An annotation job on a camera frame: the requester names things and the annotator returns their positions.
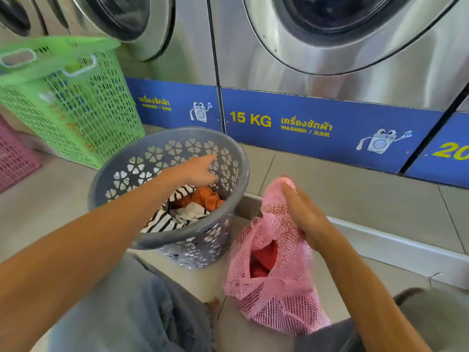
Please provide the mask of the person's left hand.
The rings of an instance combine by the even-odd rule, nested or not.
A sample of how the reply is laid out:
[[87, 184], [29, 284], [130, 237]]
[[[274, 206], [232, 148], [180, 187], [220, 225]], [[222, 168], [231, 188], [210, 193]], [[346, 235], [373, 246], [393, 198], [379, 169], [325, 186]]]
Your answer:
[[166, 168], [156, 177], [158, 181], [170, 188], [179, 188], [191, 184], [195, 176], [217, 176], [210, 171], [210, 166], [217, 159], [217, 154], [207, 154], [191, 158], [184, 163]]

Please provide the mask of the person's right hand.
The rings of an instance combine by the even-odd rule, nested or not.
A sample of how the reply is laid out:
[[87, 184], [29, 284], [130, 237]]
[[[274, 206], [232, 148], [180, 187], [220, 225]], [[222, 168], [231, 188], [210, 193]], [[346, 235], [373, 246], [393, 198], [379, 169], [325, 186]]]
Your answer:
[[329, 234], [335, 230], [335, 227], [301, 189], [298, 187], [294, 189], [286, 182], [282, 182], [281, 188], [286, 198], [290, 217], [302, 231], [308, 245], [317, 251], [321, 243], [325, 242]]

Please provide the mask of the pink mesh laundry bag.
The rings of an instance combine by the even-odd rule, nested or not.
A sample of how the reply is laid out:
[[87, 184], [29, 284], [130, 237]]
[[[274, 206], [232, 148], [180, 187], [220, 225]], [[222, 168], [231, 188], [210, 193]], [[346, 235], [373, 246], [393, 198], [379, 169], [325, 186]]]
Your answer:
[[232, 243], [223, 290], [245, 318], [304, 336], [331, 321], [309, 274], [312, 249], [288, 213], [283, 183], [295, 189], [290, 179], [275, 179], [263, 196], [262, 216], [253, 218]]

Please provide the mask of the person's left forearm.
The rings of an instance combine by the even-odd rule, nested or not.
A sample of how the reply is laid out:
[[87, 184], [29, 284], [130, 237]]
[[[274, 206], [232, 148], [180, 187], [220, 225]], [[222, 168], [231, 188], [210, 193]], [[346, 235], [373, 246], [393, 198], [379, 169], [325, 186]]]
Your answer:
[[165, 198], [169, 169], [0, 263], [0, 352], [29, 352], [109, 273]]

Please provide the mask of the person's right forearm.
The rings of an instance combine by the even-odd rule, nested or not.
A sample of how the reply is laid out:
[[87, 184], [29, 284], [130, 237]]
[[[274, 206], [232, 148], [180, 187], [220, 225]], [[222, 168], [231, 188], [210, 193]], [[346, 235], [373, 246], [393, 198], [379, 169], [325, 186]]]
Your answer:
[[311, 235], [366, 352], [432, 352], [384, 284], [333, 225]]

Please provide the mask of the orange garment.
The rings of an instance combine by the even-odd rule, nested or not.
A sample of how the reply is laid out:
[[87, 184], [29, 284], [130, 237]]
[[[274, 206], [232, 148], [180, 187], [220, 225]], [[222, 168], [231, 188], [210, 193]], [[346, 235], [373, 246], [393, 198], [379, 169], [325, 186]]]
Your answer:
[[194, 192], [181, 199], [173, 201], [172, 207], [182, 208], [190, 203], [196, 203], [211, 213], [220, 208], [224, 202], [217, 192], [213, 191], [209, 186], [204, 186], [197, 188]]

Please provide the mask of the grey round laundry basket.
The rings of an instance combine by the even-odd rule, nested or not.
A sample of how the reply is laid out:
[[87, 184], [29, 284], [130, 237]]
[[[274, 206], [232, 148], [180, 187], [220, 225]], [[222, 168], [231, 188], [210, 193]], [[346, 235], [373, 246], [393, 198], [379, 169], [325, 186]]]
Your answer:
[[165, 130], [127, 144], [99, 169], [88, 193], [88, 209], [117, 199], [149, 182], [162, 170], [191, 158], [216, 154], [209, 171], [218, 182], [209, 185], [220, 207], [181, 200], [200, 193], [202, 186], [184, 185], [151, 214], [131, 245], [135, 250], [157, 250], [185, 268], [205, 268], [227, 251], [236, 206], [249, 184], [249, 161], [231, 137], [202, 127]]

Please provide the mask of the black white striped garment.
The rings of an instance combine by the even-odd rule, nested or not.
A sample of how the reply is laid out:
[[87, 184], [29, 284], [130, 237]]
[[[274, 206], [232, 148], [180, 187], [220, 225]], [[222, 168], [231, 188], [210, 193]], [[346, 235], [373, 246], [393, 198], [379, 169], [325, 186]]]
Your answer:
[[178, 188], [150, 218], [141, 233], [157, 233], [181, 229], [206, 217], [209, 212], [196, 203], [190, 203], [186, 207], [173, 208], [172, 203], [194, 192], [196, 186], [184, 185]]

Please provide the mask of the red garment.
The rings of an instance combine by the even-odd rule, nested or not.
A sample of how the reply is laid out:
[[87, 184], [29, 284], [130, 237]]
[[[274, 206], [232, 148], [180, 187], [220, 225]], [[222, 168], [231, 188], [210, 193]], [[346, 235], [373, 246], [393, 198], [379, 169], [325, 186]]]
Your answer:
[[278, 256], [278, 244], [270, 242], [262, 249], [251, 252], [249, 261], [249, 272], [251, 278], [267, 277], [276, 264]]

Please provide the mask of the steel washing machine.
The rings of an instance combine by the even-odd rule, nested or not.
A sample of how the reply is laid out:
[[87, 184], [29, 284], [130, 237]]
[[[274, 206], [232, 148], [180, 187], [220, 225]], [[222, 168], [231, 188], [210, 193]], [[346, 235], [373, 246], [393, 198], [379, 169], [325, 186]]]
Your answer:
[[209, 0], [234, 140], [398, 173], [469, 83], [469, 0]]
[[56, 35], [69, 35], [58, 0], [0, 0], [0, 45]]
[[404, 175], [469, 189], [469, 95]]
[[143, 124], [223, 131], [208, 0], [58, 0], [73, 35], [115, 53]]

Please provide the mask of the person's grey trousers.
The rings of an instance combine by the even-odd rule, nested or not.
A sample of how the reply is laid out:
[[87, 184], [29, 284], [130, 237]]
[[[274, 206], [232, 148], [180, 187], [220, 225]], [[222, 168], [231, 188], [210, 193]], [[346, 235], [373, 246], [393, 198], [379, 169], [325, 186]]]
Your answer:
[[[433, 352], [469, 352], [469, 294], [409, 288], [394, 301]], [[217, 352], [215, 313], [127, 253], [53, 327], [48, 352]]]

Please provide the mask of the green plastic laundry basket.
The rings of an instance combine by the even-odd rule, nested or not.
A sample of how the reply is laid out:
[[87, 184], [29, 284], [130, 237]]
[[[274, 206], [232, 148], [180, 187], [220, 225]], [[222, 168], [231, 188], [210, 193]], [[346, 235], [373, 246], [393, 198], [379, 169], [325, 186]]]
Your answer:
[[145, 136], [120, 45], [93, 36], [0, 44], [0, 104], [66, 159], [99, 169]]

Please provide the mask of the pink plastic laundry basket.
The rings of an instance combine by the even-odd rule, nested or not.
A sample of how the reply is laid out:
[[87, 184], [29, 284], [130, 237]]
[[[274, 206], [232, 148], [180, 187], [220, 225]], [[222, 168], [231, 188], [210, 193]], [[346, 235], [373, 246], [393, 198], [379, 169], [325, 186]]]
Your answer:
[[38, 158], [0, 114], [0, 193], [39, 168]]

